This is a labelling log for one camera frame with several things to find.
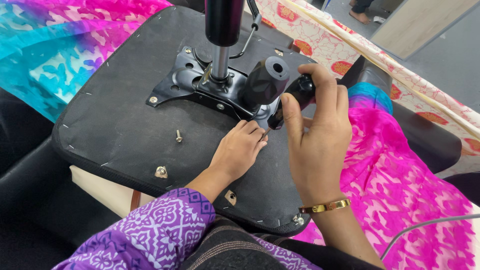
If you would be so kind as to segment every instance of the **gray cable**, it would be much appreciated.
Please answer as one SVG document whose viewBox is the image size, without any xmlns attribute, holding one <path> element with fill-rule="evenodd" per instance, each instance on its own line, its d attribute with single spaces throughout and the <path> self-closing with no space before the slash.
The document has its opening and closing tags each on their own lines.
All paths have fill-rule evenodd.
<svg viewBox="0 0 480 270">
<path fill-rule="evenodd" d="M 390 251 L 390 249 L 393 247 L 393 244 L 395 244 L 395 242 L 404 234 L 404 233 L 407 233 L 407 232 L 410 232 L 411 230 L 414 230 L 414 229 L 417 229 L 419 227 L 423 227 L 425 225 L 430 225 L 430 224 L 434 224 L 434 223 L 439 223 L 439 222 L 444 222 L 444 221 L 461 221 L 461 220 L 470 220 L 470 219 L 478 219 L 480 218 L 480 214 L 474 214 L 474 215 L 465 215 L 465 216 L 455 216 L 455 217 L 449 217 L 449 218 L 442 218 L 442 219 L 435 219 L 435 220 L 431 220 L 431 221 L 426 221 L 426 222 L 422 222 L 422 223 L 419 223 L 417 225 L 414 225 L 414 226 L 411 226 L 411 227 L 408 227 L 406 229 L 404 229 L 403 231 L 399 232 L 394 238 L 393 240 L 390 242 L 390 244 L 388 245 L 387 249 L 385 250 L 385 252 L 382 254 L 382 256 L 380 257 L 380 260 L 384 260 L 385 259 L 385 256 L 387 256 L 387 253 L 388 251 Z"/>
</svg>

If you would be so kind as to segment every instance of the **black pants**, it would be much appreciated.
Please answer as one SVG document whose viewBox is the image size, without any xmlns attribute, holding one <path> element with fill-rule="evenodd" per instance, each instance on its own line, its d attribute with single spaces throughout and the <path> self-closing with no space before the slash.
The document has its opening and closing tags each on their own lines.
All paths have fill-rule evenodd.
<svg viewBox="0 0 480 270">
<path fill-rule="evenodd" d="M 365 9 L 370 7 L 373 0 L 357 0 L 357 3 L 353 6 L 352 11 L 355 13 L 364 13 Z"/>
</svg>

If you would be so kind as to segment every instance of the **purple sleeve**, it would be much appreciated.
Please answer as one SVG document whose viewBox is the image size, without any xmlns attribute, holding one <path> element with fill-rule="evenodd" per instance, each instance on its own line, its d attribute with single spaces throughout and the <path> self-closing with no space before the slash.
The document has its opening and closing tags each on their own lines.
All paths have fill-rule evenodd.
<svg viewBox="0 0 480 270">
<path fill-rule="evenodd" d="M 202 194 L 174 189 L 93 235 L 54 269 L 175 269 L 214 219 Z"/>
</svg>

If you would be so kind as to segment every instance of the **gold bangle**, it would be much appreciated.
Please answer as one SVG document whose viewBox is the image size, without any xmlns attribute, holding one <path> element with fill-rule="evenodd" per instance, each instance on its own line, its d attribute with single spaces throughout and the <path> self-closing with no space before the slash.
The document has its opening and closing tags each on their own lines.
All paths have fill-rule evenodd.
<svg viewBox="0 0 480 270">
<path fill-rule="evenodd" d="M 343 207 L 349 206 L 350 204 L 351 204 L 350 199 L 345 199 L 338 202 L 331 202 L 331 203 L 321 204 L 321 205 L 312 206 L 312 207 L 302 206 L 299 208 L 299 211 L 302 214 L 319 213 L 324 211 L 335 210 L 338 208 L 343 208 Z"/>
</svg>

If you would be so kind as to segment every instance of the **black screwdriver handle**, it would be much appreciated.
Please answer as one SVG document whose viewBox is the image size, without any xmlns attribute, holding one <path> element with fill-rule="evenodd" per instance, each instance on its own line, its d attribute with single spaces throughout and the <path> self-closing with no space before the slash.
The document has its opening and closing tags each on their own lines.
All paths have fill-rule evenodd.
<svg viewBox="0 0 480 270">
<path fill-rule="evenodd" d="M 312 75 L 302 74 L 290 84 L 285 93 L 292 94 L 300 104 L 300 110 L 306 108 L 315 100 L 315 85 L 313 84 Z M 268 120 L 268 127 L 278 130 L 283 126 L 283 110 L 282 101 L 278 103 L 278 108 Z"/>
</svg>

